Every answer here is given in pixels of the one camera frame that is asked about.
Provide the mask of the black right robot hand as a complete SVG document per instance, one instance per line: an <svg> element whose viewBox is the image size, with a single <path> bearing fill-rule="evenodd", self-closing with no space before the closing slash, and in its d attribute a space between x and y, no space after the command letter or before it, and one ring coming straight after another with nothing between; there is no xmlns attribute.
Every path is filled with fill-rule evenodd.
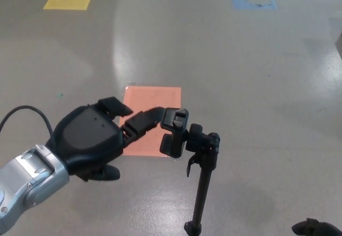
<svg viewBox="0 0 342 236"><path fill-rule="evenodd" d="M341 230L327 222L319 222L313 218L298 222L291 227L296 235L306 236L341 236Z"/></svg>

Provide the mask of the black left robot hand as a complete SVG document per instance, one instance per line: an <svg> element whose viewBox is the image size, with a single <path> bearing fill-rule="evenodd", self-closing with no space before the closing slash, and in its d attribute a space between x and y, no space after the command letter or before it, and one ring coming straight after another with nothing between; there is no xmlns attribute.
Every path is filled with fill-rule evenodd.
<svg viewBox="0 0 342 236"><path fill-rule="evenodd" d="M65 165L69 175L89 180L120 178L118 168L109 163L123 154L161 122L165 109L155 107L134 113L116 97L80 106L55 127L46 146Z"/></svg>

